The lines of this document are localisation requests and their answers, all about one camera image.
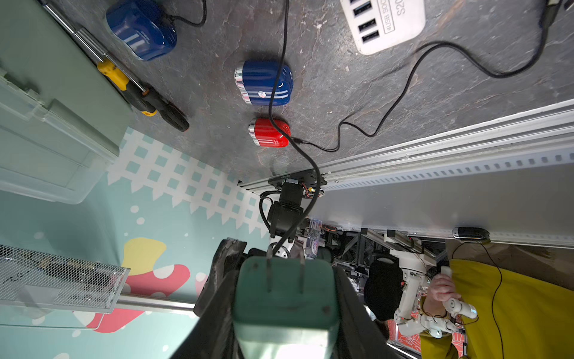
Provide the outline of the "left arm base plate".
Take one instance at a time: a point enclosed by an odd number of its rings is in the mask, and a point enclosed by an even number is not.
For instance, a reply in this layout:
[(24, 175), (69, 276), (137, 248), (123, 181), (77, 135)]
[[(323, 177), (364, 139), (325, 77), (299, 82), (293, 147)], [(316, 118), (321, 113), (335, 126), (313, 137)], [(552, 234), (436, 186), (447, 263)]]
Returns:
[(323, 193), (323, 187), (327, 185), (327, 181), (321, 174), (317, 174), (313, 169), (285, 174), (278, 177), (273, 177), (268, 181), (268, 184), (275, 189), (280, 189), (283, 184), (297, 183), (303, 187), (303, 195), (311, 198), (315, 193)]

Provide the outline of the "green charger adapter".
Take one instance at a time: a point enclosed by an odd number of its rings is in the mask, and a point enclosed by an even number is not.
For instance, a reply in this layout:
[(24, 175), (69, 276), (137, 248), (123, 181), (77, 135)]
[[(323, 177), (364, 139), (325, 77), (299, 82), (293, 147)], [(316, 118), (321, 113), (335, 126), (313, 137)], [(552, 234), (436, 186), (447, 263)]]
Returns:
[(250, 257), (242, 265), (233, 330), (244, 358), (330, 358), (339, 323), (329, 263)]

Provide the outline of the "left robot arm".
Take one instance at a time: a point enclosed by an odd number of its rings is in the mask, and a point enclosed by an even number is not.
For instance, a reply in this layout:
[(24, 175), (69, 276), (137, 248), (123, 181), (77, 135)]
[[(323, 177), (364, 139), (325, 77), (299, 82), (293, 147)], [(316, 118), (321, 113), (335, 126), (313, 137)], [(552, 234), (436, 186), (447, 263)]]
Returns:
[(270, 237), (284, 237), (296, 224), (303, 213), (301, 202), (304, 198), (321, 197), (324, 190), (318, 191), (298, 179), (285, 179), (275, 190), (264, 191), (259, 197), (259, 211)]

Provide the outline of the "white power strip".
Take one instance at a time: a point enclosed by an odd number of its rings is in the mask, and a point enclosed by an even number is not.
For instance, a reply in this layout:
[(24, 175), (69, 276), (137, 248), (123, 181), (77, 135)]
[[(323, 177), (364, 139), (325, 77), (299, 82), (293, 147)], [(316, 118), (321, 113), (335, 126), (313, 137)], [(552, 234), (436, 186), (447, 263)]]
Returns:
[(341, 0), (340, 4), (362, 55), (412, 40), (426, 23), (424, 0)]

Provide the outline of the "operator hand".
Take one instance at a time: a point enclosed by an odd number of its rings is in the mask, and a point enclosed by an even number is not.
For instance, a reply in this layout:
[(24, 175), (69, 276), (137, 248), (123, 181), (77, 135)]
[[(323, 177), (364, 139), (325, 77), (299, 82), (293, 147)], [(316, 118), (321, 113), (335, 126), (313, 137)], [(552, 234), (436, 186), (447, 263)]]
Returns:
[(456, 290), (454, 281), (448, 275), (436, 275), (427, 291), (427, 302), (441, 305), (450, 299), (461, 299), (462, 295)]

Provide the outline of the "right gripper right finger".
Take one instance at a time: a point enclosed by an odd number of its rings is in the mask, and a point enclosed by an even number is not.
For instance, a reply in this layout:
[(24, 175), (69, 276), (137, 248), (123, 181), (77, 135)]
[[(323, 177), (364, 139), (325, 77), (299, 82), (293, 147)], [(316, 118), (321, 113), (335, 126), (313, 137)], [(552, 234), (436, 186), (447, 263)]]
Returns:
[(339, 303), (339, 333), (334, 358), (399, 358), (360, 303), (345, 272), (333, 270)]

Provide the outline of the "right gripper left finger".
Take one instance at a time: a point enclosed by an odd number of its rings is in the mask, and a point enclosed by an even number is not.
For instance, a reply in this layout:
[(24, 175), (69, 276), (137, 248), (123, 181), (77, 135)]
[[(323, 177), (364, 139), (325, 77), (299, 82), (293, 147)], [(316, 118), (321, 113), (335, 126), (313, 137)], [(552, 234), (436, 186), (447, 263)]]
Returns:
[(198, 322), (172, 358), (243, 357), (233, 329), (233, 302), (246, 247), (237, 239), (220, 242), (194, 308)]

